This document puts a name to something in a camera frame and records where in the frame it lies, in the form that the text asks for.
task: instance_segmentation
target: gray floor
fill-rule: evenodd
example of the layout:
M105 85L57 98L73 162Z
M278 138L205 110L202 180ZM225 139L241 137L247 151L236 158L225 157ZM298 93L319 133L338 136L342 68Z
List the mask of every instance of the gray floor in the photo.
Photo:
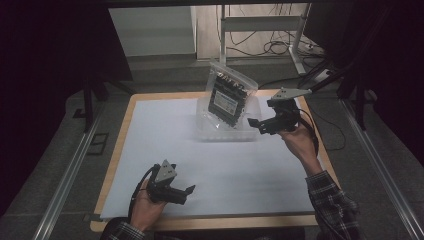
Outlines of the gray floor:
M133 58L130 59L130 66L134 81L125 84L140 93L203 91L209 73L207 62L191 58L179 59L175 56ZM255 79L259 84L297 76L289 57L233 60L229 62L229 66ZM297 81L287 80L267 87L278 88L281 84L295 87ZM107 87L110 98L96 131L109 134L105 151L99 156L85 156L50 239L98 239L100 236L100 233L90 230L89 222L90 218L95 217L94 207L130 99L120 89L110 85ZM359 221L365 234L368 239L411 239L358 137L343 114L335 89L337 83L310 95L307 102L316 113L314 119L342 188L360 204ZM56 186L82 138L84 120L72 118L76 109L80 108L83 108L82 94L77 93L68 99L66 116L37 168L1 218L0 239L31 239L34 236ZM341 130L327 121L336 124ZM372 105L366 107L365 124L390 173L422 224L423 168L373 112ZM307 239L314 239L317 232L317 227L307 227Z

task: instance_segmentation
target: wooden frame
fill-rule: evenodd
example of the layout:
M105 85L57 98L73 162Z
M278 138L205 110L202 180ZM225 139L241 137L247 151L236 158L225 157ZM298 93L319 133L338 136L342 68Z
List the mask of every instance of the wooden frame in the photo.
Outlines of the wooden frame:
M272 96L277 90L259 90L256 96ZM162 100L162 99L186 99L186 98L199 98L204 96L204 92L183 92L183 93L149 93L149 94L136 94L133 95L128 104L124 120L122 122L121 130L116 141L115 149L106 172L106 177L103 182L99 199L97 201L94 214L102 212L106 197L111 188L116 169L121 158L122 149L127 136L128 128L131 123L133 110L137 101L145 100ZM303 97L299 97L301 108L310 113L309 107ZM322 145L322 140L317 133L319 139L319 155L324 164L325 169L334 179L337 185L337 177L334 169L329 161L327 152ZM107 222L91 221L90 228L94 232L101 232L105 228ZM161 218L151 229L153 231L175 231L175 230L200 230L200 229L234 229L234 228L267 228L267 227L290 227L290 226L312 226L317 225L315 215L306 213L306 215L295 216L246 216L246 217L201 217L201 218L188 218L188 217L169 217Z

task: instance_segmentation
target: plaid sleeve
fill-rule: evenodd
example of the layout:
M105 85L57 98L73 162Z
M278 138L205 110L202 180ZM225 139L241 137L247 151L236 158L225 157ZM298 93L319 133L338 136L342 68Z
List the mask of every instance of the plaid sleeve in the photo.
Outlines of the plaid sleeve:
M144 233L126 222L121 222L108 237L109 240L143 240Z
M310 176L306 183L321 228L317 239L361 239L355 217L358 205L339 189L328 172Z

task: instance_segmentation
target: hand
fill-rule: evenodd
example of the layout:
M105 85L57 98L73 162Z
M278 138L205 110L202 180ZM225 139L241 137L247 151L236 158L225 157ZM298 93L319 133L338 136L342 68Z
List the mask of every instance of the hand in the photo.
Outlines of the hand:
M166 202L153 203L150 200L145 190L148 182L149 179L146 179L141 184L142 190L138 192L131 216L130 224L140 231L150 228L159 219L166 205Z
M287 148L302 163L308 176L322 172L321 165L316 157L314 143L308 129L299 122L292 132L280 131L278 134L284 140Z

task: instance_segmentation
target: wall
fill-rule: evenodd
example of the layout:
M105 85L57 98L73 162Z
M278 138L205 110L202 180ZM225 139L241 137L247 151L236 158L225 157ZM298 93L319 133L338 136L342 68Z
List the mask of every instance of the wall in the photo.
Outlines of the wall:
M118 8L109 12L127 57L196 51L193 7Z

